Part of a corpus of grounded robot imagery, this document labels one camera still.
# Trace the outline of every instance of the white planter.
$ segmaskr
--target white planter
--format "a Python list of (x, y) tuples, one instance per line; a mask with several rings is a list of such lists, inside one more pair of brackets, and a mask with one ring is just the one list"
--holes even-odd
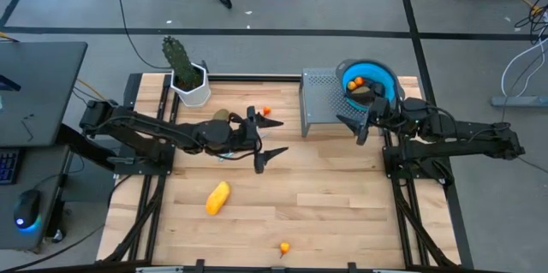
[(205, 68), (202, 68), (198, 64), (192, 64), (195, 68), (198, 68), (202, 71), (204, 75), (204, 81), (202, 85), (196, 89), (193, 89), (189, 92), (183, 91), (175, 86), (173, 83), (175, 80), (174, 72), (171, 71), (171, 89), (175, 90), (181, 98), (181, 101), (187, 107), (204, 107), (211, 96), (211, 89), (209, 88), (209, 80), (207, 79), (207, 71)]

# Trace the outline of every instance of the blue basket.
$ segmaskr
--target blue basket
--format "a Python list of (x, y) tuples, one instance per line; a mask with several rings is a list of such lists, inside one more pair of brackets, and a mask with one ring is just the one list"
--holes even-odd
[[(388, 98), (390, 103), (394, 101), (396, 93), (394, 88), (397, 87), (402, 95), (402, 90), (397, 81), (397, 77), (394, 73), (382, 63), (374, 62), (370, 60), (347, 60), (339, 64), (336, 70), (337, 78), (341, 81), (342, 89), (346, 92), (346, 87), (349, 81), (354, 80), (356, 77), (379, 82), (384, 86), (384, 96)], [(348, 103), (352, 107), (361, 111), (368, 111), (369, 105), (360, 104), (354, 101), (352, 98), (346, 97)]]

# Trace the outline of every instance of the concrete floor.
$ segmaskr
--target concrete floor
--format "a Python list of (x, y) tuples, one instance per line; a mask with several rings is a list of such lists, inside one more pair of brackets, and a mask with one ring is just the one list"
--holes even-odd
[[(10, 0), (0, 0), (0, 11)], [(521, 0), (411, 0), (420, 32), (510, 33), (527, 16)], [(342, 29), (408, 32), (402, 0), (233, 0), (225, 9), (217, 0), (123, 0), (131, 28)], [(8, 27), (121, 28), (117, 0), (20, 0)], [(22, 41), (86, 41), (89, 49), (80, 77), (104, 95), (122, 100), (130, 73), (152, 71), (133, 53), (121, 34), (20, 34)], [(149, 62), (166, 65), (162, 35), (133, 37)], [(212, 72), (300, 73), (302, 68), (332, 67), (346, 58), (369, 57), (385, 62), (399, 75), (419, 75), (411, 39), (276, 36), (177, 36), (192, 60), (205, 59)], [(500, 76), (508, 61), (525, 50), (524, 41), (423, 39), (426, 63), (438, 105), (457, 119), (496, 122), (501, 112), (488, 104), (499, 95)], [(517, 62), (516, 77), (527, 66)], [(527, 92), (548, 94), (548, 72), (538, 72)], [(83, 111), (71, 100), (65, 122), (76, 127)], [(543, 156), (548, 130), (543, 110), (507, 110), (525, 146), (525, 159), (548, 167)], [(548, 266), (548, 175), (520, 161), (487, 157), (451, 159), (474, 266), (484, 270), (539, 272)], [(111, 178), (94, 179), (108, 191)], [(80, 238), (104, 220), (104, 203), (73, 204), (69, 236), (39, 256), (0, 252), (0, 269), (23, 264), (54, 252)], [(96, 234), (46, 266), (90, 263), (98, 248)]]

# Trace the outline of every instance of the wooden tabletop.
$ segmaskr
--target wooden tabletop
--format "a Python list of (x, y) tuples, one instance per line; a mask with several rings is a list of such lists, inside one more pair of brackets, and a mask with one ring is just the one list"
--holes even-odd
[[(163, 79), (164, 74), (143, 74), (135, 111), (156, 116)], [(420, 97), (415, 77), (400, 81), (407, 96)], [(181, 104), (178, 123), (210, 120), (222, 108), (245, 115), (249, 105), (271, 106), (270, 118), (284, 125), (260, 131), (264, 147), (289, 149), (271, 160), (263, 175), (254, 173), (252, 157), (219, 162), (177, 151), (164, 191), (154, 264), (195, 265), (203, 258), (208, 266), (346, 268), (356, 262), (364, 269), (404, 268), (392, 187), (384, 174), (383, 138), (372, 129), (366, 144), (358, 146), (342, 124), (334, 124), (312, 125), (303, 139), (298, 88), (298, 83), (212, 82), (204, 108)], [(142, 181), (134, 176), (113, 195), (98, 258), (108, 256), (133, 224)], [(220, 181), (230, 184), (231, 195), (216, 216), (209, 216), (206, 199)], [(449, 259), (460, 263), (444, 190), (433, 180), (417, 180), (415, 186), (426, 230)], [(408, 229), (417, 264), (414, 231)], [(291, 245), (282, 258), (281, 242)]]

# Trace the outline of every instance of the potted plant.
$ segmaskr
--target potted plant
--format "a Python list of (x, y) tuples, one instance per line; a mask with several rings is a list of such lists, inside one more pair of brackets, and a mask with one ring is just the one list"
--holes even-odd
[(177, 92), (185, 106), (203, 107), (211, 96), (206, 69), (191, 63), (185, 48), (175, 38), (165, 37), (162, 51), (173, 68), (171, 88)]

